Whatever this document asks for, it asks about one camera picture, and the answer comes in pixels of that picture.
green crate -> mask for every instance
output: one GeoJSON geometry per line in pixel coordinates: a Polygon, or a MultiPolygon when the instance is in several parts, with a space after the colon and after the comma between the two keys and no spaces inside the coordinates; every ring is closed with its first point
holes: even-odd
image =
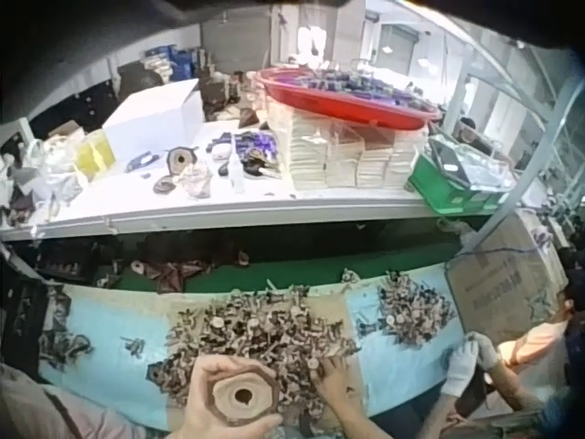
{"type": "Polygon", "coordinates": [[[469,190],[447,179],[431,159],[421,155],[409,182],[440,215],[489,215],[497,209],[502,193],[469,190]]]}

hand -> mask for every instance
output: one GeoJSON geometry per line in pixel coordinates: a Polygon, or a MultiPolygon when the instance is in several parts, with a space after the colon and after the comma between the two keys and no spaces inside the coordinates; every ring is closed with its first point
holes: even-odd
{"type": "Polygon", "coordinates": [[[311,370],[311,380],[317,392],[329,405],[336,407],[349,402],[347,396],[347,365],[340,357],[321,359],[321,373],[311,370]]]}
{"type": "Polygon", "coordinates": [[[480,368],[487,372],[498,363],[500,357],[495,350],[494,343],[492,343],[492,340],[490,340],[488,336],[480,334],[479,332],[470,332],[467,334],[467,338],[477,341],[479,347],[477,364],[480,368]]]}
{"type": "Polygon", "coordinates": [[[442,385],[441,393],[456,398],[463,395],[475,373],[478,351],[477,341],[469,339],[453,351],[449,360],[447,380],[442,385]]]}
{"type": "Polygon", "coordinates": [[[273,370],[253,359],[223,355],[198,357],[191,375],[191,387],[185,408],[185,423],[172,437],[176,439],[262,439],[266,433],[280,425],[282,417],[279,414],[270,414],[248,425],[229,427],[207,409],[209,378],[220,372],[248,366],[258,366],[270,375],[275,375],[273,370]]]}

green surface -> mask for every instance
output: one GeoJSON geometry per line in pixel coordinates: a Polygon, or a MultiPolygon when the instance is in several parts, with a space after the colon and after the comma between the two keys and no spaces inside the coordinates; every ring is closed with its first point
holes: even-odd
{"type": "MultiPolygon", "coordinates": [[[[291,284],[337,284],[345,268],[366,279],[386,270],[406,271],[449,260],[459,250],[457,242],[417,246],[395,252],[369,252],[323,259],[258,262],[248,268],[223,266],[186,282],[186,293],[228,293],[234,288],[256,291],[266,288],[270,279],[277,287],[291,284]]],[[[155,291],[156,283],[127,270],[116,289],[155,291]]]]}

red tray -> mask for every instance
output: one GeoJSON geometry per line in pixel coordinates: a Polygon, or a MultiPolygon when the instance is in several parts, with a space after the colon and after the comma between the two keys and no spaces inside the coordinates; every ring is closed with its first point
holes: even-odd
{"type": "Polygon", "coordinates": [[[414,131],[426,123],[441,119],[441,112],[428,104],[428,111],[399,107],[389,103],[380,104],[354,96],[305,89],[280,82],[282,78],[295,78],[313,74],[309,69],[272,68],[260,71],[260,81],[266,92],[275,101],[307,112],[316,112],[350,122],[382,126],[394,130],[414,131]]]}

white glove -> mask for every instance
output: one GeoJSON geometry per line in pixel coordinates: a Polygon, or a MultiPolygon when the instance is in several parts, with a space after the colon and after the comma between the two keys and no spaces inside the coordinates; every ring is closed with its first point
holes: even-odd
{"type": "Polygon", "coordinates": [[[463,391],[467,389],[475,373],[478,351],[476,340],[465,340],[461,346],[453,351],[449,360],[447,380],[442,385],[441,393],[456,398],[463,395],[463,391]]]}
{"type": "Polygon", "coordinates": [[[494,343],[492,343],[492,340],[488,336],[479,332],[470,332],[466,337],[477,341],[477,345],[479,346],[477,364],[480,368],[487,372],[498,363],[500,358],[495,350],[494,343]]]}

